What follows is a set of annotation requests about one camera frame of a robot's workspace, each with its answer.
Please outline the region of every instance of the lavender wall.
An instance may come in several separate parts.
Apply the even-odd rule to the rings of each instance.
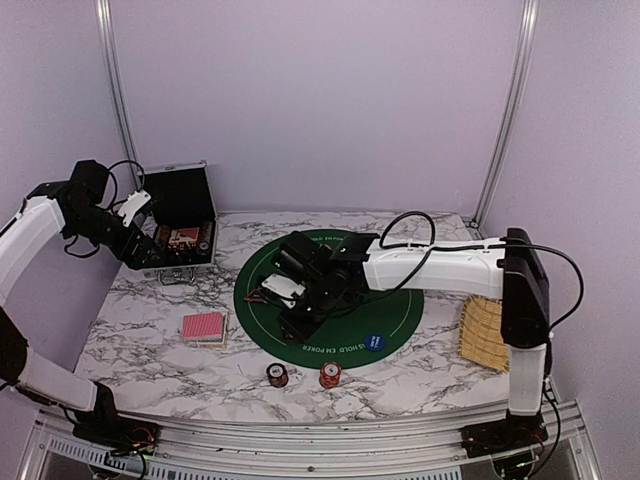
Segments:
[[[640,3],[541,3],[486,229],[524,226],[582,267],[585,303],[558,328],[553,376],[578,398],[604,478],[638,478]],[[575,280],[566,265],[547,265],[557,315]]]
[[[122,158],[92,2],[2,2],[0,14],[0,223],[38,183],[68,178],[76,160]],[[8,299],[30,344],[73,368],[118,263],[62,253],[55,239]],[[0,394],[0,476],[14,478],[37,408]]]
[[[472,213],[522,2],[112,5],[140,160],[208,159],[221,209]]]

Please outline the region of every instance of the white robotic arm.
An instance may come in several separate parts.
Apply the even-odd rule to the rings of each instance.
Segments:
[[[476,456],[547,437],[540,406],[550,367],[549,283],[524,230],[474,242],[390,246],[376,234],[352,234],[335,251],[294,232],[273,263],[286,281],[272,276],[261,286],[284,305],[278,319],[290,343],[304,343],[326,318],[347,308],[339,302],[357,307],[353,299],[372,290],[444,290],[501,299],[501,334],[510,354],[507,418],[465,427],[463,446]]]
[[[106,172],[94,161],[78,162],[69,181],[38,187],[0,231],[0,379],[32,399],[72,410],[77,417],[85,412],[86,428],[79,428],[79,436],[121,446],[123,431],[130,425],[124,422],[123,428],[110,390],[35,352],[5,311],[7,297],[22,272],[60,233],[67,238],[82,234],[94,244],[107,245],[132,268],[159,255],[153,241],[131,222],[149,201],[146,192],[131,195],[118,214],[97,206],[106,187]]]

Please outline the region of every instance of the black cable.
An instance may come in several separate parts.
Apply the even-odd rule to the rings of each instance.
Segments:
[[[571,265],[571,267],[573,268],[573,271],[576,274],[576,277],[578,278],[578,284],[579,284],[578,298],[576,299],[576,302],[573,304],[573,306],[569,310],[567,310],[567,312],[564,315],[560,316],[558,320],[556,320],[549,326],[549,332],[551,332],[551,330],[553,330],[555,327],[557,327],[562,322],[564,322],[567,318],[573,315],[574,312],[578,309],[578,307],[582,303],[582,300],[584,299],[584,277],[582,276],[582,272],[580,271],[580,267],[578,267],[578,264],[566,253],[560,250],[557,250],[555,248],[547,247],[545,245],[533,245],[533,244],[499,244],[499,245],[489,245],[488,248],[491,250],[495,250],[499,248],[526,248],[529,250],[539,250],[541,252],[547,252],[547,253],[556,255],[558,257],[561,257],[564,260],[566,260],[566,262],[569,263],[569,265]]]
[[[531,475],[529,475],[529,478],[533,478],[535,475],[537,475],[540,472],[540,470],[542,470],[544,466],[549,462],[549,460],[551,459],[551,457],[553,456],[553,454],[558,448],[558,445],[560,443],[560,435],[562,433],[562,419],[560,418],[560,412],[558,411],[558,407],[556,407],[556,404],[553,402],[553,400],[551,400],[546,390],[543,390],[542,394],[544,395],[544,398],[547,399],[547,402],[549,402],[549,404],[551,405],[551,408],[553,408],[553,413],[556,414],[556,420],[558,422],[558,432],[556,433],[556,439],[554,440],[553,446],[551,447],[551,450],[549,450],[548,455],[544,458],[544,460],[542,460],[540,465],[538,465],[538,467],[533,472],[531,472]]]
[[[142,190],[144,188],[144,182],[146,180],[146,174],[144,172],[144,168],[142,165],[140,165],[138,162],[134,161],[134,160],[120,160],[119,162],[114,163],[113,165],[111,165],[108,170],[111,171],[114,168],[116,168],[119,165],[135,165],[136,168],[138,169],[138,172],[140,173],[140,190]]]
[[[118,179],[116,175],[111,171],[107,170],[109,176],[113,179],[113,196],[111,197],[111,201],[109,205],[107,205],[107,210],[111,210],[116,203],[116,198],[118,198]]]
[[[76,257],[76,258],[90,258],[93,257],[96,253],[98,253],[100,251],[100,245],[98,245],[94,250],[90,251],[89,253],[74,253],[69,251],[69,249],[71,247],[73,247],[76,242],[78,241],[78,238],[80,238],[78,235],[76,235],[73,240],[71,240],[71,243],[68,243],[67,245],[64,246],[64,253],[66,253],[67,255],[71,255],[72,257]]]
[[[71,415],[69,415],[69,410],[66,407],[63,407],[62,405],[60,405],[60,408],[64,412],[64,416],[69,421],[69,423],[71,423],[74,427],[77,427],[78,425],[80,425],[77,421],[71,418]]]
[[[378,244],[380,245],[380,248],[382,248],[383,250],[387,250],[387,249],[390,249],[390,248],[408,247],[409,246],[409,243],[394,243],[392,245],[384,245],[384,239],[387,238],[387,235],[389,234],[391,229],[393,227],[395,227],[400,221],[402,221],[402,220],[404,220],[405,218],[408,218],[408,217],[426,218],[427,221],[429,222],[429,226],[431,227],[431,238],[429,239],[429,243],[428,244],[425,245],[424,243],[412,243],[411,245],[415,246],[415,247],[428,247],[428,246],[434,244],[434,242],[436,241],[436,224],[433,221],[433,218],[431,218],[431,216],[428,213],[420,212],[419,210],[412,210],[410,212],[405,212],[402,215],[398,215],[396,218],[391,220],[391,223],[389,223],[389,225],[387,225],[387,228],[384,229],[384,232],[382,232],[382,235],[380,236],[380,240],[378,242]]]
[[[144,458],[144,454],[138,450],[138,455],[140,456],[140,460],[142,460],[142,473],[138,477],[138,480],[144,480],[144,477],[147,475],[147,460]]]

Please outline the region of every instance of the white marble surface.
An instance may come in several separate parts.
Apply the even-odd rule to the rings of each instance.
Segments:
[[[323,421],[383,418],[479,405],[507,398],[504,374],[457,355],[463,296],[425,293],[416,333],[398,351],[346,370],[339,388],[324,390],[318,371],[287,365],[289,384],[271,387],[276,359],[244,333],[233,311],[235,278],[261,246],[294,229],[382,232],[394,214],[242,213],[220,218],[217,265],[194,286],[161,286],[122,267],[76,372],[110,386],[123,411],[227,421]],[[436,215],[439,240],[469,240],[457,215]],[[423,220],[397,235],[427,240]],[[230,312],[226,350],[188,347],[182,317]]]

